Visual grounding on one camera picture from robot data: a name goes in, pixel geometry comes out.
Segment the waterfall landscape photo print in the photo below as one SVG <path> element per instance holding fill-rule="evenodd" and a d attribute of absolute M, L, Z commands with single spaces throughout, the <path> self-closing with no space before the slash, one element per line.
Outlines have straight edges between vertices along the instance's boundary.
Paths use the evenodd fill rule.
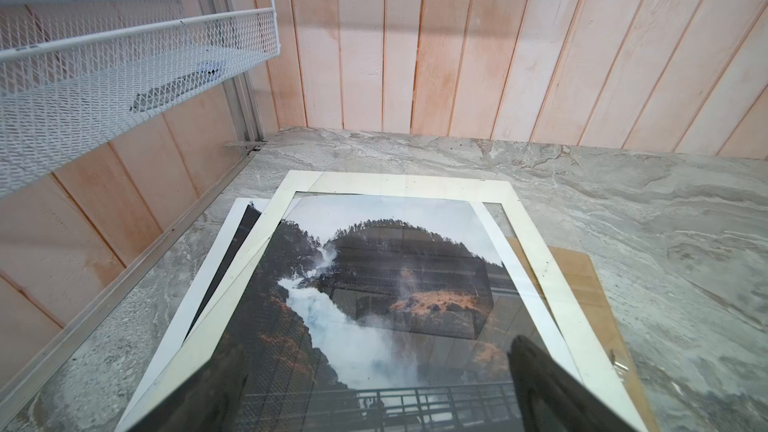
<path fill-rule="evenodd" d="M 238 431 L 519 431 L 508 355 L 566 350 L 488 204 L 293 199 L 225 329 Z"/>

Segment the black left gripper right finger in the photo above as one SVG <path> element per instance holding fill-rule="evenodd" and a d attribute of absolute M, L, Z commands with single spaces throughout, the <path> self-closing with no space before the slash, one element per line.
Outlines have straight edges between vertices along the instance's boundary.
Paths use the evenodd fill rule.
<path fill-rule="evenodd" d="M 632 431 L 529 338 L 516 336 L 507 353 L 526 431 Z"/>

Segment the white photo mat board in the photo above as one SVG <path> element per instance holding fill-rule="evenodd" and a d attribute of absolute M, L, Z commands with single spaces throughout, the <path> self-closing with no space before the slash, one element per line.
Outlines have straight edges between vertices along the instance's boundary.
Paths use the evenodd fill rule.
<path fill-rule="evenodd" d="M 298 192 L 357 194 L 458 200 L 470 203 L 497 247 L 510 276 L 531 305 L 535 318 L 544 319 L 541 332 L 559 331 L 546 340 L 553 359 L 581 382 L 633 430 L 646 428 L 608 354 L 572 292 L 559 265 L 506 181 L 418 175 L 319 172 L 291 170 L 246 237 L 218 290 L 203 309 L 188 339 L 165 336 L 123 413 L 117 430 L 126 431 L 207 362 L 231 318 L 248 280 L 268 242 Z"/>

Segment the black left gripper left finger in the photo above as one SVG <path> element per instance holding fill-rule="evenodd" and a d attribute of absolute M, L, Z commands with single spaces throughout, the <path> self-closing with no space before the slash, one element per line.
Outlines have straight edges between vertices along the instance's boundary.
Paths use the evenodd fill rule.
<path fill-rule="evenodd" d="M 231 431 L 248 381 L 245 362 L 241 345 L 225 345 L 130 429 Z"/>

